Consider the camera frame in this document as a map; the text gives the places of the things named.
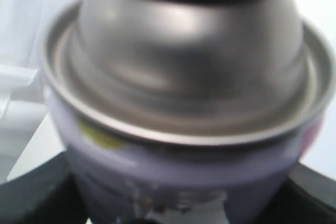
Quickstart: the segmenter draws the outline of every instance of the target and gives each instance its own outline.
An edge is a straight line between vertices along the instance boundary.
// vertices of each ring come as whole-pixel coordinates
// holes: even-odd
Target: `metal rim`
[[[315,37],[320,46],[322,46],[326,52],[325,54],[326,60],[329,62],[330,65],[330,81],[329,86],[326,92],[324,93],[324,97],[321,100],[319,100],[318,104],[314,108],[312,108],[308,114],[299,117],[292,123],[285,123],[283,125],[268,130],[242,135],[197,136],[197,135],[172,134],[156,130],[144,129],[139,126],[128,124],[115,118],[111,118],[99,111],[96,111],[94,108],[91,108],[87,104],[83,103],[82,101],[77,99],[71,93],[71,91],[63,87],[54,76],[53,69],[49,64],[48,58],[51,56],[48,55],[48,44],[49,44],[48,42],[53,34],[53,31],[57,26],[63,23],[64,18],[66,18],[66,16],[71,11],[76,12],[78,10],[81,2],[82,2],[81,0],[78,0],[72,5],[70,5],[68,8],[66,8],[61,14],[59,14],[59,16],[54,20],[52,25],[49,27],[41,50],[41,57],[40,57],[41,68],[48,83],[58,93],[58,95],[62,97],[63,100],[65,100],[71,107],[73,107],[82,116],[112,131],[116,131],[121,134],[127,134],[129,136],[139,137],[143,140],[161,142],[166,144],[175,144],[175,145],[234,146],[248,143],[257,143],[285,134],[295,129],[296,127],[299,127],[309,122],[311,119],[315,118],[320,113],[322,113],[324,108],[327,106],[327,104],[333,97],[336,83],[335,81],[336,68],[335,68],[335,60],[332,56],[331,49],[329,48],[329,46],[327,46],[327,43],[324,41],[324,39],[321,38],[320,33],[317,32],[318,29],[316,29],[314,26],[310,24],[308,25],[307,22],[305,22],[304,28],[306,32],[309,32],[311,36]]]

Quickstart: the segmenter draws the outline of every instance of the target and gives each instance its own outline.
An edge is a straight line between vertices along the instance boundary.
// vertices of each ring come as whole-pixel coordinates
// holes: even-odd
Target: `shiny metal surface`
[[[120,133],[263,141],[333,94],[332,57],[304,30],[292,0],[85,0],[50,30],[43,70],[78,112]]]

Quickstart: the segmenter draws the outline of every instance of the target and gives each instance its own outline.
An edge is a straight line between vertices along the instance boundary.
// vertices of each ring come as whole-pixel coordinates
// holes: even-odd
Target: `yellow sticker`
[[[101,130],[92,127],[82,120],[77,120],[78,126],[81,132],[88,137],[89,140],[94,142],[95,144],[104,147],[104,148],[119,148],[124,143],[113,136],[110,136]]]

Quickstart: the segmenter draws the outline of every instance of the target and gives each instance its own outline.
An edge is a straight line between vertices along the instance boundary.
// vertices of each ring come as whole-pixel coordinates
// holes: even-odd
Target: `cylindrical can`
[[[79,0],[41,66],[95,224],[213,200],[250,223],[314,140],[335,75],[291,0]]]

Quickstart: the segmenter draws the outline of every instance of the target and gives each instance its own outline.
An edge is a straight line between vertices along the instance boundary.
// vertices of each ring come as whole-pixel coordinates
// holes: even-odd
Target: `black holder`
[[[85,224],[64,154],[0,185],[0,224]],[[151,224],[135,220],[129,224]],[[336,182],[298,164],[255,224],[336,223]]]

